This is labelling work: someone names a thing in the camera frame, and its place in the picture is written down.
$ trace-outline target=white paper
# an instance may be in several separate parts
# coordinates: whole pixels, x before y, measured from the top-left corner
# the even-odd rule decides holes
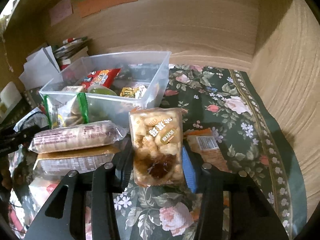
[[[39,53],[36,53],[23,67],[24,72],[19,79],[24,84],[26,90],[44,86],[52,78],[55,78],[58,82],[63,81],[62,76],[44,51],[41,52],[40,50]]]
[[[55,68],[58,70],[58,72],[60,73],[60,68],[59,68],[59,65],[53,55],[53,52],[52,52],[52,47],[51,46],[48,46],[46,48],[41,48],[40,50],[36,51],[35,53],[29,55],[28,57],[26,57],[26,60],[27,61],[30,61],[32,60],[38,53],[44,53],[46,54],[46,56],[48,57],[48,59],[50,60],[50,62],[55,66]]]

